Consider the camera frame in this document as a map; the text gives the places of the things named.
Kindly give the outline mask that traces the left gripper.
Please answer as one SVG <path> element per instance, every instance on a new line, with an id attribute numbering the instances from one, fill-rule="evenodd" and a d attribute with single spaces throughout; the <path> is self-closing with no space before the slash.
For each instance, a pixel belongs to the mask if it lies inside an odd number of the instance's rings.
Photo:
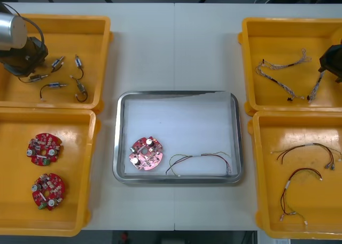
<path id="1" fill-rule="evenodd" d="M 34 73 L 37 67 L 44 64 L 48 48 L 36 37 L 27 37 L 21 49 L 1 50 L 1 63 L 4 68 L 16 77 L 24 78 Z"/>

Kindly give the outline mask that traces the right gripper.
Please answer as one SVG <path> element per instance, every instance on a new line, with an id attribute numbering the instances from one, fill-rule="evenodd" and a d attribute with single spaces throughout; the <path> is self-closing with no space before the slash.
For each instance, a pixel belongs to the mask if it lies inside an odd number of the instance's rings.
<path id="1" fill-rule="evenodd" d="M 332 45 L 321 57 L 319 72 L 329 71 L 334 74 L 337 83 L 341 83 L 342 45 Z"/>

